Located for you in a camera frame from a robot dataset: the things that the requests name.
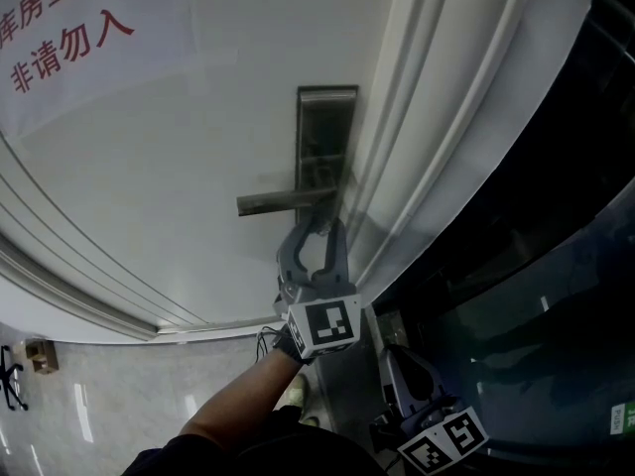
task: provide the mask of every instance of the metal door handle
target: metal door handle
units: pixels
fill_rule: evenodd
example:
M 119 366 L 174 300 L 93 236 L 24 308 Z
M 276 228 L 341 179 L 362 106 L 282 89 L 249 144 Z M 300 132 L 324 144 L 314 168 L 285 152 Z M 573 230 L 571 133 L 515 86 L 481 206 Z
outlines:
M 357 86 L 298 88 L 296 189 L 243 195 L 236 198 L 238 215 L 296 210 L 296 220 L 317 204 L 336 210 Z

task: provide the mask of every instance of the shoe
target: shoe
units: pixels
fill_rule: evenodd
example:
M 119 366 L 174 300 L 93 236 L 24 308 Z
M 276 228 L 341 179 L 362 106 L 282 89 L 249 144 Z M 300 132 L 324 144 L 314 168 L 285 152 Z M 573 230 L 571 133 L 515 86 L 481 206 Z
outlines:
M 298 374 L 285 391 L 285 406 L 295 406 L 304 413 L 309 399 L 309 381 L 304 374 Z
M 309 416 L 300 421 L 301 424 L 305 424 L 307 426 L 315 426 L 319 428 L 319 419 L 317 416 Z

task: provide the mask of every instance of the sleeve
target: sleeve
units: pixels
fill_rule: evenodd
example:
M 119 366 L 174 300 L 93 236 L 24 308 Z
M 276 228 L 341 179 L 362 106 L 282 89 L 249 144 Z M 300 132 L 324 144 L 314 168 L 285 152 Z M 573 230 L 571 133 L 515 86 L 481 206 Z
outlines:
M 209 439 L 180 435 L 161 449 L 139 453 L 122 476 L 217 475 L 225 472 L 228 461 L 228 455 Z

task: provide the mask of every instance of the floor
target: floor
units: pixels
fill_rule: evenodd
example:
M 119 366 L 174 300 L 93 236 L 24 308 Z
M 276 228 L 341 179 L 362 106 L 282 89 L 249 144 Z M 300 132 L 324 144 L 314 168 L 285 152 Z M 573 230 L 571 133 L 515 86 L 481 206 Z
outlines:
M 354 440 L 384 468 L 395 459 L 396 453 L 386 449 L 374 453 L 368 425 L 387 409 L 381 391 L 377 353 L 385 343 L 382 338 L 389 331 L 378 326 L 374 315 L 366 311 L 361 318 L 360 341 L 342 353 L 322 356 L 315 363 L 333 430 Z M 402 474 L 402 462 L 390 470 L 391 476 Z
M 163 346 L 57 343 L 60 370 L 35 374 L 23 335 L 0 326 L 16 347 L 21 398 L 29 410 L 0 403 L 0 475 L 113 476 L 142 450 L 163 446 L 205 400 L 252 365 L 255 338 Z M 318 389 L 315 366 L 304 371 Z M 330 422 L 320 393 L 307 416 Z

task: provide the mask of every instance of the black glove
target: black glove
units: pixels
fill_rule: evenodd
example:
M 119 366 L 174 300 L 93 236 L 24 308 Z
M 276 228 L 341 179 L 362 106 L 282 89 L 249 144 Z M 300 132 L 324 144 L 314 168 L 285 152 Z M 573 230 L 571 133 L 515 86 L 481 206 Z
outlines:
M 296 341 L 291 334 L 288 324 L 283 326 L 280 330 L 280 334 L 274 339 L 273 347 L 280 349 L 287 356 L 291 356 L 301 365 L 311 365 L 314 362 L 314 358 L 307 358 L 306 360 L 301 358 L 300 351 L 298 351 L 298 346 L 296 345 Z

